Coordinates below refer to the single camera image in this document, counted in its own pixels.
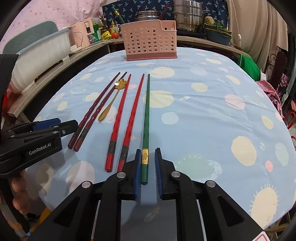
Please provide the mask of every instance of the red chair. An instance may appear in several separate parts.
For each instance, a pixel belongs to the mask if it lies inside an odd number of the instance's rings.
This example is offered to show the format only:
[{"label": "red chair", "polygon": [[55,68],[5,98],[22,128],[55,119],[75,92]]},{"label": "red chair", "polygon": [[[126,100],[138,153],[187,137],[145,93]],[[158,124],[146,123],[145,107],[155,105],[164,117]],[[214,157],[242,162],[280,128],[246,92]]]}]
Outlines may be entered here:
[{"label": "red chair", "polygon": [[289,112],[286,116],[284,116],[283,121],[289,130],[293,126],[294,122],[296,121],[295,112],[294,111]]},{"label": "red chair", "polygon": [[294,137],[294,136],[291,136],[291,138],[292,138],[292,140],[295,140],[295,141],[296,141],[296,137]]}]

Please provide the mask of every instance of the green cloth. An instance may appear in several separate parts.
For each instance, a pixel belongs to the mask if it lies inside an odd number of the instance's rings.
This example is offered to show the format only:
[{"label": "green cloth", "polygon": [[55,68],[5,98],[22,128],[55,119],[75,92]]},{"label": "green cloth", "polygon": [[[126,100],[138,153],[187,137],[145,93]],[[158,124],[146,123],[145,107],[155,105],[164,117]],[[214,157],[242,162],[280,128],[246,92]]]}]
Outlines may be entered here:
[{"label": "green cloth", "polygon": [[260,69],[255,64],[252,58],[240,55],[237,61],[237,65],[240,66],[254,81],[259,81],[261,79]]}]

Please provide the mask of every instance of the stainless steel pot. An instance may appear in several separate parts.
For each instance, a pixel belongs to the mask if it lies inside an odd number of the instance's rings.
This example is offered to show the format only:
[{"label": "stainless steel pot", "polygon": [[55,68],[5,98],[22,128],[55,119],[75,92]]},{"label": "stainless steel pot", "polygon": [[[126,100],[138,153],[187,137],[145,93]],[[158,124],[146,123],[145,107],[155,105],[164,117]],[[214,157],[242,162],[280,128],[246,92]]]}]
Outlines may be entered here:
[{"label": "stainless steel pot", "polygon": [[174,0],[173,14],[180,31],[199,32],[204,23],[202,4],[191,0]]},{"label": "stainless steel pot", "polygon": [[137,21],[159,19],[161,12],[159,11],[139,11],[136,16]]}]

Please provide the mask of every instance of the tomato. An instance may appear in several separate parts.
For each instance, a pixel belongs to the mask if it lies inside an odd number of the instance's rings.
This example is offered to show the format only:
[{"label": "tomato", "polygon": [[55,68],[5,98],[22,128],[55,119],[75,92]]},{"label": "tomato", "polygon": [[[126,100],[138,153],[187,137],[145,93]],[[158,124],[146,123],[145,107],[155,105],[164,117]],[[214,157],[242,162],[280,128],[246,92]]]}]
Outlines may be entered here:
[{"label": "tomato", "polygon": [[118,39],[120,37],[120,35],[119,35],[119,33],[117,33],[117,32],[114,32],[114,33],[112,33],[112,35],[111,35],[111,38],[112,39]]}]

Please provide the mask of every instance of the pink fabric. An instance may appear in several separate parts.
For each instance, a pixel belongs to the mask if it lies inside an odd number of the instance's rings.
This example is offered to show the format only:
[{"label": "pink fabric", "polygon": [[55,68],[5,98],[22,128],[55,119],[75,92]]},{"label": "pink fabric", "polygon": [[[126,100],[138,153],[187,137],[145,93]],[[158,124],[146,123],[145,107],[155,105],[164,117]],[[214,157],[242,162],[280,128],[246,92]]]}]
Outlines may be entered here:
[{"label": "pink fabric", "polygon": [[293,100],[291,100],[291,108],[293,111],[296,112],[296,105],[295,105],[295,102]]},{"label": "pink fabric", "polygon": [[275,89],[266,80],[257,81],[256,83],[260,86],[260,88],[265,92],[265,94],[271,100],[271,102],[273,103],[273,105],[281,115],[281,117],[283,117],[283,113],[281,109],[281,101]]},{"label": "pink fabric", "polygon": [[60,30],[101,14],[100,0],[32,0],[8,28],[0,42],[0,53],[10,39],[41,22],[53,21]]}]

